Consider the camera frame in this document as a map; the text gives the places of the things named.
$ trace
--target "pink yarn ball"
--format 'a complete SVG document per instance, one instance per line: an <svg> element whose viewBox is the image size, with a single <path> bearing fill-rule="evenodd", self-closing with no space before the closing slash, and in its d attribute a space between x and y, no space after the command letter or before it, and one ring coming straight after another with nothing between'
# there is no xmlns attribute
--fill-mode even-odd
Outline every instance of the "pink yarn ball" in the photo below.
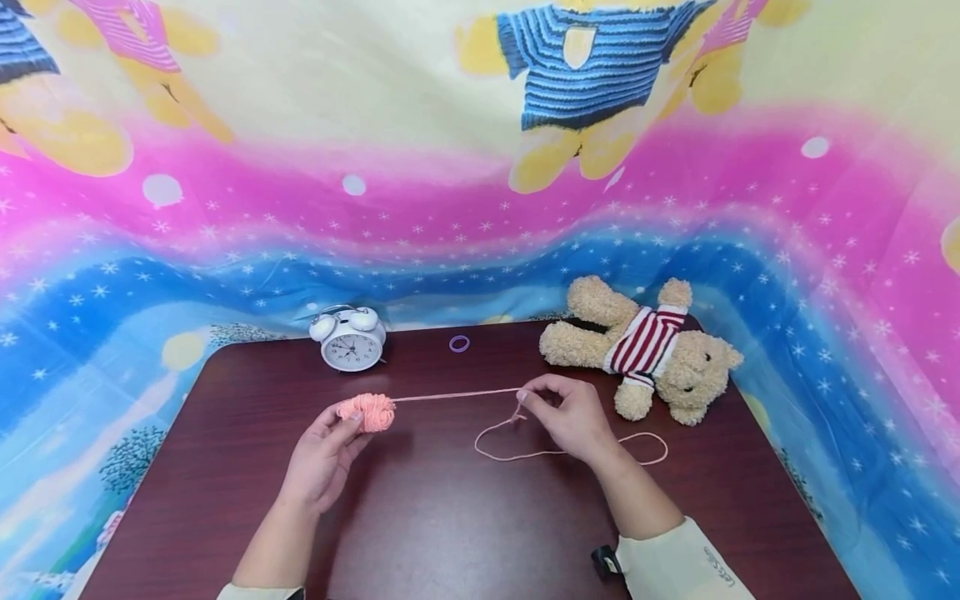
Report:
<svg viewBox="0 0 960 600"><path fill-rule="evenodd" d="M394 422L396 405L382 394L361 394L344 400L337 406L337 416L349 419L354 413L363 414L361 433L376 433L386 431Z"/></svg>

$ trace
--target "person's left hand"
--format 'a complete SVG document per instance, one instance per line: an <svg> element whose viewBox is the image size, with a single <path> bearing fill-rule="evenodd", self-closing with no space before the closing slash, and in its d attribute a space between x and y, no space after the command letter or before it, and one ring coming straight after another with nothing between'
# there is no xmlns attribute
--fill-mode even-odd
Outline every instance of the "person's left hand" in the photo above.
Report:
<svg viewBox="0 0 960 600"><path fill-rule="evenodd" d="M350 466L370 441L370 434L357 435L361 414L340 420L337 405L328 406L300 436L290 457L280 499L324 513L340 497Z"/></svg>

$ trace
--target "colorful cloth backdrop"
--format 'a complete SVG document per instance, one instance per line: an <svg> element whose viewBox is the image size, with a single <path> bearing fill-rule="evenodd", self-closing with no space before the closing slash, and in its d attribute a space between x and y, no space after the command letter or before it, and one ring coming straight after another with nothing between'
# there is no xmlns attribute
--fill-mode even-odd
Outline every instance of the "colorful cloth backdrop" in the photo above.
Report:
<svg viewBox="0 0 960 600"><path fill-rule="evenodd" d="M693 284L864 597L954 597L960 9L921 4L0 0L0 596L78 596L217 348L597 274Z"/></svg>

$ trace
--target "table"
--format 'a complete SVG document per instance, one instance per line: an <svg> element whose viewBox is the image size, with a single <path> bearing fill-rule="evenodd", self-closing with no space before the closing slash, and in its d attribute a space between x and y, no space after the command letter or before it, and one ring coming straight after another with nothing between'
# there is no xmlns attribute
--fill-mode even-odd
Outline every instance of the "table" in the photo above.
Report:
<svg viewBox="0 0 960 600"><path fill-rule="evenodd" d="M323 408L362 392L392 397L521 386L553 371L592 382L618 437L652 431L669 458L649 467L757 598L857 597L815 521L731 386L693 428L656 400L646 420L613 412L617 378L555 369L544 323L390 335L386 365L332 372L310 340L229 346L210 357L83 600L213 599L275 497L300 433ZM447 349L469 336L467 352ZM616 533L589 470L568 456L501 464L474 452L510 416L511 394L401 404L324 517L308 595L334 600L628 598L590 552ZM484 439L499 455L552 447L532 421ZM639 460L656 440L627 442Z"/></svg>

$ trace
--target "white alarm clock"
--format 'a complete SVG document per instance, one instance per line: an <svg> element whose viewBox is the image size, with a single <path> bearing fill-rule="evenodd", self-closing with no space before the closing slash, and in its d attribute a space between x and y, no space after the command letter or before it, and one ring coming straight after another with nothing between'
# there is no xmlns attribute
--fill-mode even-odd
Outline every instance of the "white alarm clock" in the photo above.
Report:
<svg viewBox="0 0 960 600"><path fill-rule="evenodd" d="M337 371L357 372L380 360L387 327L372 308L335 304L314 317L310 339L320 343L327 365Z"/></svg>

